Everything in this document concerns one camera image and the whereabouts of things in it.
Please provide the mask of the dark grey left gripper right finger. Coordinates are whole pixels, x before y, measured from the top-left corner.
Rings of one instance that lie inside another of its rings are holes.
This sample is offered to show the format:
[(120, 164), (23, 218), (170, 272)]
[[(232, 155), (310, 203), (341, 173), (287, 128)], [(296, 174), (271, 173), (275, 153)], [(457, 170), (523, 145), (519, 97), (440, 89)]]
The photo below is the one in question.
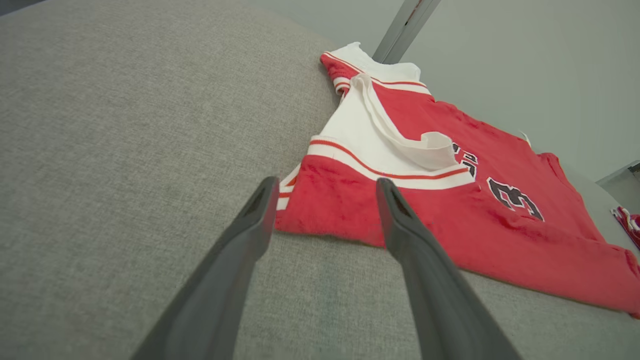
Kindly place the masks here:
[(375, 195), (385, 246), (400, 264), (424, 360), (519, 360), (521, 355), (435, 236), (389, 178)]

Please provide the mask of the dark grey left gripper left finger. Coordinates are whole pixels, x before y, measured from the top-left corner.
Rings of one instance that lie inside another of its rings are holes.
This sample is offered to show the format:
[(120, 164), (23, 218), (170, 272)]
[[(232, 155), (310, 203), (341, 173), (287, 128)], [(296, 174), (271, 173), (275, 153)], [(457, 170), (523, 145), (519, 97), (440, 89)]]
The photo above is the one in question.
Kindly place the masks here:
[(254, 268), (269, 248), (279, 199), (266, 177), (144, 338), (133, 360), (231, 360)]

